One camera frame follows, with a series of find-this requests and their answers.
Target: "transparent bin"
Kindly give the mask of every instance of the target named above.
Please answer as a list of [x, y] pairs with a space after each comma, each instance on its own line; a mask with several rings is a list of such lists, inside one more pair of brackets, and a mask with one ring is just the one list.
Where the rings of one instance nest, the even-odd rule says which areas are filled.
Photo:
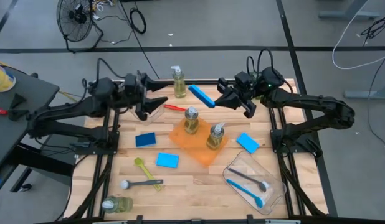
[[243, 190], [238, 189], [231, 182], [227, 183], [232, 187], [252, 208], [263, 215], [272, 212], [274, 206], [284, 196], [286, 192], [285, 184], [270, 174], [252, 156], [245, 151], [240, 152], [237, 157], [224, 169], [223, 177], [248, 190], [252, 194], [260, 197], [263, 205], [259, 208], [255, 199]]
[[147, 120], [146, 121], [141, 121], [138, 119], [137, 114], [135, 113], [135, 107], [133, 107], [131, 110], [129, 110], [132, 115], [143, 125], [147, 126], [154, 122], [156, 119], [158, 119], [163, 113], [164, 113], [164, 106], [161, 105], [158, 108], [156, 108], [151, 114], [148, 114]]

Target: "yellow cup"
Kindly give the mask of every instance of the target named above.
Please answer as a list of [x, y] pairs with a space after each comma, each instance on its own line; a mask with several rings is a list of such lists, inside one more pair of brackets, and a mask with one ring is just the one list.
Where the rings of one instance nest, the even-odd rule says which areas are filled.
[[0, 92], [10, 90], [16, 84], [16, 78], [7, 74], [6, 71], [0, 66]]

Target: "black table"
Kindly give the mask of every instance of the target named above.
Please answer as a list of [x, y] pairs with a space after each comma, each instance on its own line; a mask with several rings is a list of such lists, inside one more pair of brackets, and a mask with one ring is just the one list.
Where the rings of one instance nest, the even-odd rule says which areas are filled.
[[[17, 93], [24, 97], [26, 102], [21, 103], [15, 110], [35, 111], [42, 106], [48, 106], [59, 91], [58, 86], [13, 68], [6, 67], [6, 71], [14, 75], [17, 82], [11, 90], [0, 93], [1, 109], [8, 110]], [[26, 129], [25, 116], [11, 121], [8, 116], [0, 115], [0, 188], [19, 164], [63, 175], [70, 175], [72, 171], [70, 164], [45, 157], [39, 154], [40, 150], [20, 143], [26, 135]]]

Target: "gray spoon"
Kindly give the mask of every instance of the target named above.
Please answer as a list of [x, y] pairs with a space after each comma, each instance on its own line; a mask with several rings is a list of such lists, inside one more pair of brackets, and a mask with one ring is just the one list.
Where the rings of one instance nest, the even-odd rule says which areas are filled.
[[134, 183], [124, 180], [120, 183], [120, 186], [122, 189], [129, 189], [131, 186], [135, 186], [135, 185], [155, 185], [155, 184], [163, 184], [163, 180], [147, 180], [143, 182], [134, 182]]
[[229, 171], [231, 171], [231, 172], [237, 174], [237, 175], [240, 176], [240, 177], [243, 177], [243, 178], [245, 178], [245, 179], [247, 179], [247, 180], [252, 181], [253, 183], [255, 183], [255, 184], [258, 185], [258, 187], [259, 187], [259, 189], [260, 189], [261, 191], [266, 192], [266, 185], [263, 184], [262, 182], [260, 182], [260, 181], [258, 181], [258, 180], [255, 180], [255, 179], [253, 179], [253, 178], [251, 178], [251, 177], [249, 177], [249, 176], [247, 176], [247, 175], [245, 175], [245, 174], [242, 174], [242, 173], [236, 171], [235, 169], [229, 168]]

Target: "glass bottle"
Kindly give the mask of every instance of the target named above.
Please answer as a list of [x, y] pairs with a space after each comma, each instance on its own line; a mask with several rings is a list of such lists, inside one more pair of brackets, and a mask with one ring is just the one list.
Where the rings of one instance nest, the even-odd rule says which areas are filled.
[[185, 112], [186, 121], [184, 122], [184, 129], [188, 134], [195, 134], [198, 130], [198, 110], [190, 106]]
[[133, 208], [133, 199], [128, 197], [108, 196], [102, 203], [104, 212], [129, 212]]
[[181, 71], [180, 66], [172, 66], [173, 79], [174, 79], [174, 95], [176, 98], [183, 98], [187, 95], [186, 93], [186, 82], [184, 81], [184, 73]]
[[224, 123], [220, 123], [212, 126], [211, 128], [211, 134], [209, 135], [206, 141], [206, 145], [212, 150], [216, 150], [217, 148], [219, 148], [223, 140], [223, 135], [224, 135], [223, 125]]

